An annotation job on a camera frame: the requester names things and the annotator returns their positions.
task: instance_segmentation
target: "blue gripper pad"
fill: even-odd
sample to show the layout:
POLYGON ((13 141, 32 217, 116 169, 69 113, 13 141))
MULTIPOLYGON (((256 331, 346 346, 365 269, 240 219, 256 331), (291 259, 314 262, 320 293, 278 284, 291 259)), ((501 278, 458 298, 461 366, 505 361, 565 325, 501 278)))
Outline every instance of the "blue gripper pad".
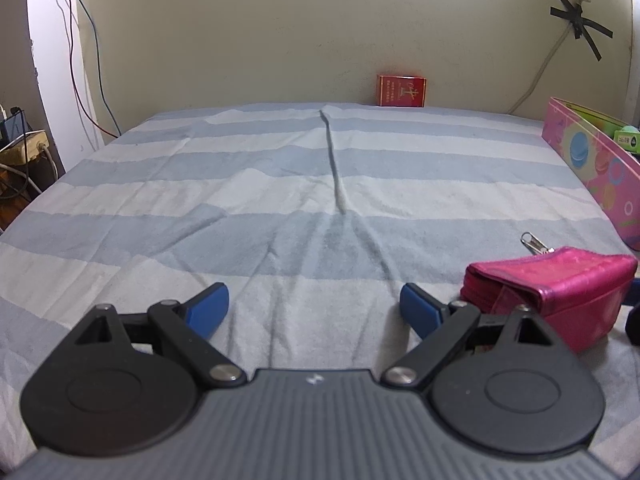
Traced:
POLYGON ((415 283, 407 283, 400 291, 400 315, 424 339, 449 317, 449 307, 415 283))
POLYGON ((182 306, 186 309, 184 322, 201 338, 208 340, 229 310, 229 289, 224 283, 214 283, 182 306))
POLYGON ((622 304, 635 306, 638 303, 640 303, 640 278, 634 278, 622 304))

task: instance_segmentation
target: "pink decorated box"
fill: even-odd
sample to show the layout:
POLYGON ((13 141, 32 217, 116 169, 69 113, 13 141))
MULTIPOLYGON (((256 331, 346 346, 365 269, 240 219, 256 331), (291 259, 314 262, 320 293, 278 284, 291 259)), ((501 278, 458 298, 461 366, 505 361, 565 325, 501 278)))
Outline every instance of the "pink decorated box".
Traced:
POLYGON ((611 138, 625 123, 552 98, 542 138, 558 152, 611 220, 640 250, 640 163, 611 138))

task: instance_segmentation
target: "striped bed sheet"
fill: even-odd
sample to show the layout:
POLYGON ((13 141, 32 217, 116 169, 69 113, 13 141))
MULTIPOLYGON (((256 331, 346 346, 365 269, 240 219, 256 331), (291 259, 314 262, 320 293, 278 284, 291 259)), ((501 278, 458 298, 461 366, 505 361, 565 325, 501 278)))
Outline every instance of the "striped bed sheet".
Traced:
MULTIPOLYGON (((230 312, 211 342, 247 371, 379 373, 417 342, 398 313, 405 282, 449 301, 470 262, 526 254, 524 231, 628 252, 541 129, 353 104, 184 110, 133 128, 0 237, 1 465, 33 451, 19 392, 92 304, 141 312, 222 281, 230 312)), ((593 449, 624 469, 637 355, 618 326, 584 359, 609 401, 593 449)))

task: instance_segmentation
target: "pink wallet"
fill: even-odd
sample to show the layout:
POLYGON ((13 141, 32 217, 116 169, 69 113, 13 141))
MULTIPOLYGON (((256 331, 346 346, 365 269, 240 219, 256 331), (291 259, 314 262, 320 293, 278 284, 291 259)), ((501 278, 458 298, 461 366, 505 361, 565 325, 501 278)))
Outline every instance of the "pink wallet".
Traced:
POLYGON ((612 329, 637 268, 628 254, 562 247, 470 264, 460 296, 487 314, 508 314, 519 304, 533 307, 572 350, 581 352, 612 329))

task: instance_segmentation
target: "white wire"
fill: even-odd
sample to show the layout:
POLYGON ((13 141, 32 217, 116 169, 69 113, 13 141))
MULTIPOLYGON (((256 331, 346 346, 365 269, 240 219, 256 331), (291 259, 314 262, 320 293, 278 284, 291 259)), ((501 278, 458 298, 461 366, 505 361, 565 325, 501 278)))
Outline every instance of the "white wire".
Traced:
POLYGON ((523 96, 520 99, 518 99, 516 104, 514 104, 511 108, 509 108, 509 111, 507 112, 509 115, 513 114, 514 111, 520 108, 520 105, 524 101, 529 99, 529 96, 531 94, 533 94, 533 91, 536 89, 536 86, 538 86, 538 83, 540 82, 540 78, 542 78, 543 73, 545 73, 546 67, 549 65, 549 62, 551 61, 553 56, 556 55, 556 52, 560 48, 560 45, 562 45, 562 42, 566 40, 567 36, 569 35, 569 32, 571 32, 571 28, 572 28, 572 24, 569 23, 566 26, 566 29, 564 30, 564 32, 562 33, 562 36, 558 38, 558 41, 556 41, 556 44, 553 47, 551 47, 551 50, 546 55, 545 60, 542 62, 542 65, 540 66, 540 70, 538 70, 538 73, 536 74, 535 78, 533 78, 533 82, 529 86, 529 89, 526 92, 524 92, 523 96))
POLYGON ((51 171, 53 171, 54 181, 58 180, 58 168, 56 167, 56 163, 53 162, 53 157, 51 156, 51 152, 44 145, 44 142, 38 144, 38 150, 44 152, 45 156, 49 159, 49 165, 51 166, 51 171))
POLYGON ((33 187, 33 189, 35 189, 39 195, 42 194, 42 190, 38 186, 36 186, 35 182, 31 180, 31 177, 27 178, 27 176, 23 172, 18 171, 12 168, 11 166, 6 166, 4 164, 0 164, 0 169, 7 170, 11 173, 15 173, 16 175, 21 176, 22 178, 26 178, 29 181, 29 184, 31 184, 31 187, 33 187))

